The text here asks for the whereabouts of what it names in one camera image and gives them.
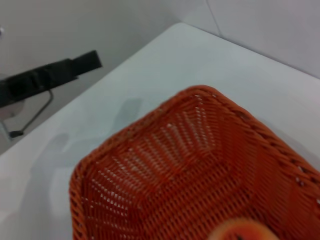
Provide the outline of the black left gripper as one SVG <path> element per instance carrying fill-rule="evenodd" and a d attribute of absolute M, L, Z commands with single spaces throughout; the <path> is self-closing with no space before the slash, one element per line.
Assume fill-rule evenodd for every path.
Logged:
<path fill-rule="evenodd" d="M 23 73 L 12 75 L 0 82 L 0 106 L 5 107 L 42 92 L 76 80 L 77 75 L 102 67 L 96 50 L 74 59 L 64 59 Z"/>

